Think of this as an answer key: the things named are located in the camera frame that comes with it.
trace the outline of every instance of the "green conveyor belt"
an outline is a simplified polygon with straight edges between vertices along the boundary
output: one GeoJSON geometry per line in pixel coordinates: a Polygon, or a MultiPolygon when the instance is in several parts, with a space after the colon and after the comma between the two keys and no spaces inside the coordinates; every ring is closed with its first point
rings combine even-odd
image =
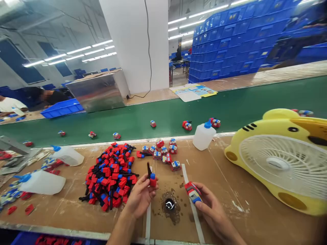
{"type": "Polygon", "coordinates": [[[121,141],[141,138],[194,134],[197,125],[210,117],[221,120],[217,132],[237,131],[262,118],[274,108],[311,110],[315,117],[327,118],[327,76],[290,82],[235,89],[215,96],[184,103],[171,99],[131,105],[94,113],[80,113],[53,119],[25,121],[0,126],[0,135],[19,142],[34,142],[35,147],[73,145],[113,141],[112,134],[121,134],[121,141]],[[150,126],[155,120],[156,128],[150,126]],[[191,120],[193,129],[182,128],[191,120]],[[58,131],[66,132],[60,137],[58,131]],[[90,139],[90,131],[97,137],[90,139]]]}

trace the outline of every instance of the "wooden workbench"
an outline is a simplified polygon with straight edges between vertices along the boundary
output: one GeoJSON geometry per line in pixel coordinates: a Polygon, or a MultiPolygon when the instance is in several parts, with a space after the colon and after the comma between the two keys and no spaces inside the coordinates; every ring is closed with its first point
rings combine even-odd
{"type": "MultiPolygon", "coordinates": [[[[214,192],[248,244],[313,244],[317,240],[317,234],[322,229],[322,218],[308,216],[287,207],[254,177],[224,157],[223,150],[230,143],[230,136],[215,138],[204,151],[194,148],[191,136],[184,138],[186,140],[177,138],[178,154],[172,156],[173,160],[185,165],[190,181],[202,182],[214,192]]],[[[153,144],[151,141],[137,142],[133,144],[137,149],[153,144]]],[[[60,175],[67,179],[63,190],[52,196],[33,194],[26,201],[19,199],[12,204],[18,208],[11,215],[7,215],[6,211],[12,205],[7,205],[0,213],[0,227],[107,239],[123,206],[103,212],[99,204],[90,205],[78,198],[85,193],[87,170],[95,164],[95,159],[108,145],[77,148],[85,156],[84,162],[76,167],[57,168],[61,170],[60,175]],[[26,216],[24,209],[30,204],[35,206],[35,210],[26,216]]],[[[159,240],[198,243],[190,201],[183,186],[182,170],[172,172],[168,165],[146,157],[136,159],[132,171],[140,175],[145,173],[147,161],[159,178],[159,190],[151,203],[150,243],[154,244],[154,240],[157,241],[156,244],[159,244],[159,240]],[[166,217],[163,212],[162,197],[166,194],[172,195],[180,207],[180,211],[172,218],[166,217]]],[[[41,164],[42,162],[34,163],[23,169],[21,174],[38,169],[41,164]]],[[[0,191],[3,192],[10,183],[11,180],[0,191]]],[[[144,241],[146,220],[146,216],[138,220],[133,236],[135,241],[144,241]]],[[[220,244],[201,214],[199,220],[205,242],[220,244]]]]}

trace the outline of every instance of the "white shirt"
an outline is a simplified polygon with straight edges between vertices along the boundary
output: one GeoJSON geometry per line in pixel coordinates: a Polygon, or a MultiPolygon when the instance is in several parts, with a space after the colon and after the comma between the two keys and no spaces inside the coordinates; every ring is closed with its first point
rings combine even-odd
{"type": "Polygon", "coordinates": [[[0,101],[0,111],[1,112],[11,112],[13,111],[13,107],[15,108],[27,108],[26,105],[24,105],[19,100],[8,98],[6,97],[3,101],[0,101]]]}

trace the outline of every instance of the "red toy part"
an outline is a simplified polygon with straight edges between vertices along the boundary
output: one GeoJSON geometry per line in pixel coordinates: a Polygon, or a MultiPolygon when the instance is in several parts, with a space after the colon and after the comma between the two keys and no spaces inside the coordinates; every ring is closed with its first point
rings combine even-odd
{"type": "Polygon", "coordinates": [[[30,215],[30,213],[34,210],[34,206],[33,204],[29,205],[26,209],[25,209],[25,214],[26,215],[30,215]]]}
{"type": "Polygon", "coordinates": [[[8,215],[12,214],[13,212],[16,211],[16,209],[17,209],[17,206],[12,206],[12,207],[8,208],[8,212],[7,212],[7,214],[8,214],[8,215]]]}

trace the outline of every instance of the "stainless steel box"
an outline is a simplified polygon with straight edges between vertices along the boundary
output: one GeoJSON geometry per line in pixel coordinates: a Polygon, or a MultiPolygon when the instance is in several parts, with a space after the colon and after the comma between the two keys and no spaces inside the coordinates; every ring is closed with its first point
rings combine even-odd
{"type": "Polygon", "coordinates": [[[89,75],[66,86],[86,112],[125,107],[130,96],[122,69],[89,75]]]}

